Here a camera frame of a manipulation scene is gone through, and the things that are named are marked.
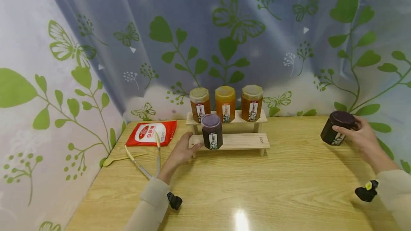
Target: wooden shelf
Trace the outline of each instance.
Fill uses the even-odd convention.
[[[189,147],[197,143],[204,144],[203,135],[193,135],[189,140]],[[260,150],[261,156],[270,148],[265,133],[223,134],[223,145],[218,150]],[[210,151],[201,147],[201,151]]]
[[[250,123],[250,124],[256,124],[256,123],[263,123],[267,122],[267,117],[265,115],[264,110],[261,109],[261,115],[260,118],[257,121],[245,121],[241,118],[241,110],[236,110],[235,111],[235,118],[232,122],[229,123],[223,123],[223,124],[230,124],[230,123]],[[194,125],[201,125],[201,123],[196,122],[193,120],[193,113],[189,112],[187,114],[187,119],[186,119],[186,125],[187,126],[194,126]]]

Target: red sugar package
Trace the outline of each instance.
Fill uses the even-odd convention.
[[[154,131],[160,137],[160,144],[166,147],[173,139],[177,121],[165,121],[154,123],[138,123],[126,142],[128,147],[156,147]]]

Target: wooden table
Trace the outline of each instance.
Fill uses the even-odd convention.
[[[344,142],[330,147],[320,139],[326,117],[274,117],[263,125],[271,149],[198,152],[178,169],[171,187],[183,199],[178,212],[168,209],[159,230],[233,231],[395,231],[399,230],[378,196],[360,201],[354,189],[374,178],[371,169]],[[239,127],[225,125],[225,133]],[[111,156],[124,156],[130,123]],[[178,121],[173,141],[162,148],[166,160],[176,141],[190,128]],[[154,174],[156,148],[137,160]],[[122,230],[135,210],[146,177],[129,160],[103,168],[66,230]]]

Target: sleeve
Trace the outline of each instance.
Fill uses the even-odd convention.
[[[140,203],[124,231],[156,231],[168,208],[170,187],[159,179],[148,182],[140,194]]]
[[[402,170],[377,175],[377,192],[401,230],[411,230],[411,176]]]

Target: glass jar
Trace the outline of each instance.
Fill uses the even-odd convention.
[[[220,86],[215,90],[217,115],[223,123],[232,122],[235,118],[235,90],[230,86]]]
[[[321,139],[329,145],[340,145],[345,138],[345,135],[333,130],[334,125],[346,129],[358,129],[352,114],[344,111],[332,112],[321,132]]]
[[[206,114],[201,118],[204,146],[210,150],[217,150],[223,144],[223,126],[216,114]]]
[[[201,123],[201,118],[211,113],[210,94],[206,88],[195,88],[190,91],[191,111],[193,119]]]
[[[263,106],[263,88],[257,85],[243,87],[241,93],[241,118],[246,121],[257,121]]]

